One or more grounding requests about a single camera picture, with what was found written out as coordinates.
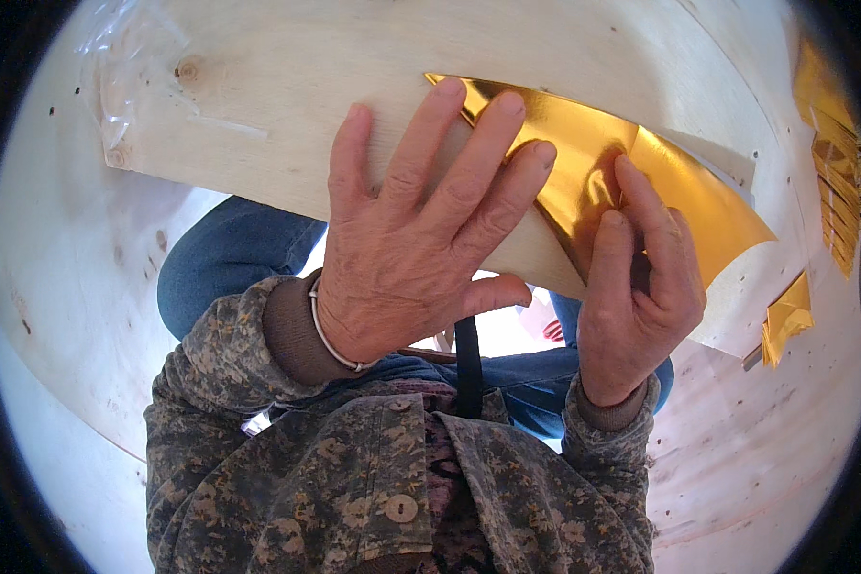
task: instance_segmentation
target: jacket sleeve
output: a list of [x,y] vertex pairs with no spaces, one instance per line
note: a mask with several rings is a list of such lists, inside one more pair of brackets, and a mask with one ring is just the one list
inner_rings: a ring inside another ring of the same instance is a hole
[[[334,375],[345,374],[324,360],[322,353],[331,359],[324,346],[313,348],[313,336],[321,341],[303,304],[314,280],[276,276],[217,299],[166,357],[144,412],[148,545],[155,564],[171,554],[180,509],[195,488],[248,440],[242,421],[274,403],[317,396]],[[266,341],[265,324],[272,341]],[[288,370],[306,372],[309,380]]]
[[646,448],[659,392],[660,383],[652,374],[621,405],[599,408],[586,399],[578,373],[563,412],[564,459],[597,488],[627,525],[645,565],[653,564],[652,527],[644,508]]

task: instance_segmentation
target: button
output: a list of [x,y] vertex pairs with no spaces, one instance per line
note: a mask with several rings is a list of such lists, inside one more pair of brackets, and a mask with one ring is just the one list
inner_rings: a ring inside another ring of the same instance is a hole
[[386,516],[400,524],[411,522],[418,515],[418,503],[406,494],[397,494],[386,501]]
[[393,412],[405,412],[409,408],[411,408],[411,403],[407,400],[402,400],[401,398],[398,400],[393,400],[389,404],[389,410]]

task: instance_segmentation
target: black strap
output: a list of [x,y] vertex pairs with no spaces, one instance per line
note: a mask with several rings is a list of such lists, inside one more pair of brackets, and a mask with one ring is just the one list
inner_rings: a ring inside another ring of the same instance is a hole
[[477,419],[482,415],[482,359],[475,317],[457,321],[455,336],[456,416]]

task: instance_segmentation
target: clear plastic wrap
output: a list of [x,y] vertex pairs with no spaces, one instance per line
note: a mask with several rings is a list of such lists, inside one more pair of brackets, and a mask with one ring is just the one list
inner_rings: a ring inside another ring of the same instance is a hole
[[102,132],[103,148],[114,150],[137,119],[136,88],[167,90],[181,97],[172,70],[188,45],[183,31],[152,0],[116,0],[92,13],[82,55],[84,98]]

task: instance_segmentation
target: stack of gold paper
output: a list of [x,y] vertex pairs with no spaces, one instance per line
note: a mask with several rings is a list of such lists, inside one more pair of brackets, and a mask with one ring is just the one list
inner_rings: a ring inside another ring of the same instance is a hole
[[861,229],[861,136],[838,76],[806,41],[794,78],[794,99],[801,117],[816,130],[812,152],[819,176],[823,243],[848,278]]
[[788,339],[815,325],[810,312],[810,285],[802,271],[791,286],[769,305],[769,317],[762,323],[762,362],[778,366]]

